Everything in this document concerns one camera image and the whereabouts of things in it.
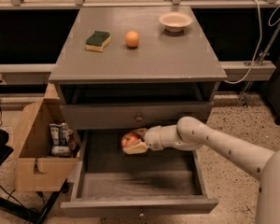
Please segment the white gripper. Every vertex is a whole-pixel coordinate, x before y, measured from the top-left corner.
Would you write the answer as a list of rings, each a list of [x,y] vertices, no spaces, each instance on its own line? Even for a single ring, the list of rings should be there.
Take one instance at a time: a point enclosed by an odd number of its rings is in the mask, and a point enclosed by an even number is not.
[[[140,128],[133,130],[133,133],[139,135],[145,139],[144,142],[137,142],[123,149],[123,152],[129,155],[142,154],[147,152],[147,148],[153,151],[163,150],[161,144],[161,126],[155,126],[152,128]]]

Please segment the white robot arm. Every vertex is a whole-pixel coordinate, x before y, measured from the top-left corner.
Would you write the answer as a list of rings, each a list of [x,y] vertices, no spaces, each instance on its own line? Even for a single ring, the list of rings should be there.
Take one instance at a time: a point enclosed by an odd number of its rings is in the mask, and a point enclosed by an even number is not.
[[[127,154],[165,148],[196,150],[206,145],[259,182],[255,224],[280,224],[280,150],[271,151],[219,132],[193,117],[177,124],[130,131],[121,138]]]

